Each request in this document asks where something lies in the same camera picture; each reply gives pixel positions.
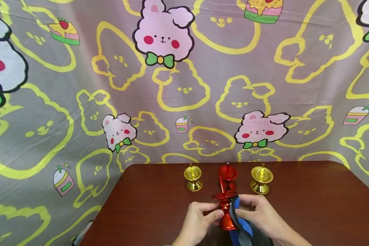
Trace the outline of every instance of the cake illustration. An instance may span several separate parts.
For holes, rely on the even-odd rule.
[[[258,23],[273,24],[282,12],[283,0],[248,0],[245,18]]]
[[[187,119],[187,116],[185,115],[184,117],[180,117],[179,119],[177,119],[175,122],[175,126],[177,133],[186,133],[187,127],[189,126],[189,120]]]
[[[343,125],[358,125],[369,114],[369,105],[351,109],[344,119]]]
[[[79,35],[75,27],[63,18],[58,18],[58,21],[48,25],[52,37],[65,44],[79,45]]]
[[[64,196],[74,187],[74,180],[67,171],[57,166],[57,170],[53,174],[53,186],[60,196]]]

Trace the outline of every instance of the straw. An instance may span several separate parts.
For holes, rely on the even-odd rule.
[[[366,109],[369,109],[369,105],[364,107],[362,110],[365,111]]]

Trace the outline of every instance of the wooden table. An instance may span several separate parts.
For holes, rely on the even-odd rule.
[[[216,202],[218,169],[224,163],[197,164],[203,187],[190,192],[183,172],[188,164],[131,165],[123,173],[81,246],[163,246],[179,233],[192,201]],[[251,169],[259,163],[232,163],[239,194],[253,194]],[[369,246],[369,189],[333,161],[266,163],[274,174],[266,195],[277,212],[314,246]],[[213,228],[201,245],[231,245]]]

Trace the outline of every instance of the red metal spool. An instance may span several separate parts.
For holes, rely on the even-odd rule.
[[[230,203],[231,203],[230,198],[236,196],[238,193],[226,191],[224,189],[223,178],[219,176],[219,179],[220,179],[221,193],[218,193],[212,196],[212,198],[218,199],[220,201],[220,208],[224,212],[224,215],[220,220],[219,227],[225,231],[237,230],[238,228],[236,227],[234,222],[231,220],[229,211],[230,211]]]

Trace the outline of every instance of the right hand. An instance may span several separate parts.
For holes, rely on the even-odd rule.
[[[243,194],[239,195],[239,200],[241,204],[255,207],[255,210],[236,209],[236,215],[254,223],[269,238],[284,240],[293,232],[264,196]]]

